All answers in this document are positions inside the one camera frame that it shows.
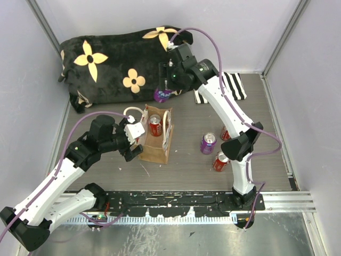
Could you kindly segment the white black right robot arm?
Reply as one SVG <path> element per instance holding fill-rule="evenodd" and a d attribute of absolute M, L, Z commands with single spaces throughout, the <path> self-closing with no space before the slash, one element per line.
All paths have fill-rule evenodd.
<path fill-rule="evenodd" d="M 159 86 L 163 90 L 198 91 L 212 106 L 230 135 L 221 150 L 231 161 L 233 172 L 232 201 L 236 208 L 246 210 L 256 197 L 251 181 L 250 156 L 263 126 L 254 123 L 238 106 L 233 96 L 222 87 L 222 79 L 213 63 L 200 62 L 187 44 L 166 44 L 167 60 L 159 64 Z"/>

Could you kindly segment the purple soda can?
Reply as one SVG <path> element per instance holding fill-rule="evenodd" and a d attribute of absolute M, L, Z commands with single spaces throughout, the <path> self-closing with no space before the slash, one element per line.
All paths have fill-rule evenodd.
<path fill-rule="evenodd" d="M 217 142 L 217 137 L 214 133 L 205 133 L 201 140 L 200 151 L 205 154 L 211 154 L 214 151 Z"/>

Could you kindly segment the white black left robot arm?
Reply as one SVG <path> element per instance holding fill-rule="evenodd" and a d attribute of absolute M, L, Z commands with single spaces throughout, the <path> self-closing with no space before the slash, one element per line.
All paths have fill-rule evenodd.
<path fill-rule="evenodd" d="M 129 162 L 143 152 L 142 146 L 132 145 L 145 133 L 134 117 L 116 123 L 111 116 L 101 113 L 90 124 L 90 129 L 72 143 L 67 143 L 60 160 L 42 183 L 15 207 L 1 210 L 1 220 L 29 252 L 42 246 L 50 234 L 73 215 L 93 209 L 102 211 L 108 205 L 107 193 L 97 184 L 90 183 L 75 196 L 54 205 L 55 201 L 102 154 L 118 151 Z"/>

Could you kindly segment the purple Fanta can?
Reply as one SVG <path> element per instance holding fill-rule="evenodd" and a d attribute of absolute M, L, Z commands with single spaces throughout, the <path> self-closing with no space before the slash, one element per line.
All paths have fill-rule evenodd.
<path fill-rule="evenodd" d="M 166 102 L 170 96 L 172 95 L 172 90 L 162 90 L 162 89 L 156 89 L 153 95 L 153 98 L 158 103 L 164 103 Z"/>

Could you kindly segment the watermelon print canvas bag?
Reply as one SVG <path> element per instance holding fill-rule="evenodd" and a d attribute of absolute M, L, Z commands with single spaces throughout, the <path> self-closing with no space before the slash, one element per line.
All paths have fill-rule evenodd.
<path fill-rule="evenodd" d="M 141 118 L 138 122 L 141 122 L 145 129 L 145 134 L 139 137 L 136 140 L 135 145 L 132 146 L 132 148 L 137 145 L 143 146 L 143 152 L 139 154 L 139 159 L 146 162 L 167 164 L 174 130 L 174 124 L 172 122 L 173 109 L 159 109 L 157 107 L 145 105 L 143 110 L 138 107 L 127 107 L 123 114 L 127 115 L 130 110 L 137 110 L 141 113 Z M 149 117 L 153 114 L 157 114 L 161 117 L 163 133 L 158 137 L 152 136 L 149 131 Z"/>

